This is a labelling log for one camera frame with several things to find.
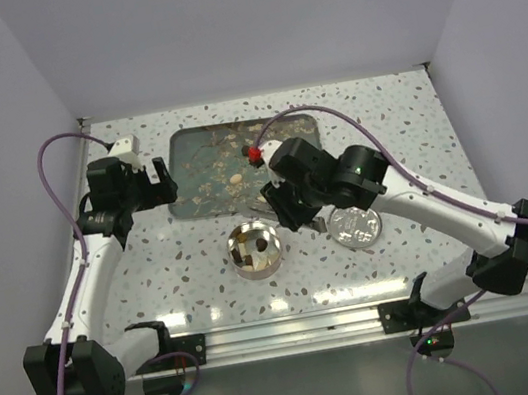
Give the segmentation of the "round metal tin lid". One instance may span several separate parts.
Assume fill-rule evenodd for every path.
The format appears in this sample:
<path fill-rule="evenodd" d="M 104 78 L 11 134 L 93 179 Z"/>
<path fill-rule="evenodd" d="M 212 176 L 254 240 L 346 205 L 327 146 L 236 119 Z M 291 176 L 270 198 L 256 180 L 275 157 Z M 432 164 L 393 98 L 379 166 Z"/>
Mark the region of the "round metal tin lid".
<path fill-rule="evenodd" d="M 337 243 L 350 249 L 365 249 L 378 240 L 383 221 L 376 211 L 356 208 L 336 209 L 327 221 L 328 232 Z"/>

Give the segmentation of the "metal tweezers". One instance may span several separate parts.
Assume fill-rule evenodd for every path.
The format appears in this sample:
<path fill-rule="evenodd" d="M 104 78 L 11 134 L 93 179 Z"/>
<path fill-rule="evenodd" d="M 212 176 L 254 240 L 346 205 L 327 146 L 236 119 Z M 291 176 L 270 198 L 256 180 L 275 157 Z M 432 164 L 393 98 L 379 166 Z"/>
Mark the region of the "metal tweezers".
<path fill-rule="evenodd" d="M 244 208 L 245 216 L 251 219 L 270 221 L 277 221 L 278 219 L 271 206 L 262 197 L 246 202 Z"/>

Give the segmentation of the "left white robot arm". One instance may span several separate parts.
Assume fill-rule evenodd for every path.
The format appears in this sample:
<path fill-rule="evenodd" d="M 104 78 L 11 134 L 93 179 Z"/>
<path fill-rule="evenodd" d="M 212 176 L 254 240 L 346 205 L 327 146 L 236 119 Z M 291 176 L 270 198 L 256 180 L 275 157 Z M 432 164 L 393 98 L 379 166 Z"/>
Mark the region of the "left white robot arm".
<path fill-rule="evenodd" d="M 89 192 L 79 203 L 72 267 L 63 298 L 40 345 L 29 346 L 24 370 L 36 395 L 125 395 L 128 378 L 145 365 L 163 370 L 175 343 L 158 321 L 130 324 L 113 345 L 99 334 L 112 279 L 138 211 L 177 199 L 177 184 L 162 158 L 152 159 L 157 181 L 131 160 L 103 157 L 88 164 Z"/>

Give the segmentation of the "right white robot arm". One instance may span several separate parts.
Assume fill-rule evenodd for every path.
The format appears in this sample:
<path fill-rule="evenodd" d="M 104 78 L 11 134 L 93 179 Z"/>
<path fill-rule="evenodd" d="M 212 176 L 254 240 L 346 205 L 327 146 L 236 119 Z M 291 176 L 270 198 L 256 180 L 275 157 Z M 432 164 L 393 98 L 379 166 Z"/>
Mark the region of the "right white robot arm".
<path fill-rule="evenodd" d="M 467 251 L 413 282 L 397 317 L 431 325 L 462 298 L 478 291 L 520 293 L 528 274 L 528 200 L 489 202 L 397 171 L 378 150 L 350 145 L 339 157 L 303 138 L 268 141 L 245 151 L 267 170 L 261 194 L 279 224 L 297 232 L 325 206 L 374 209 L 450 236 Z"/>

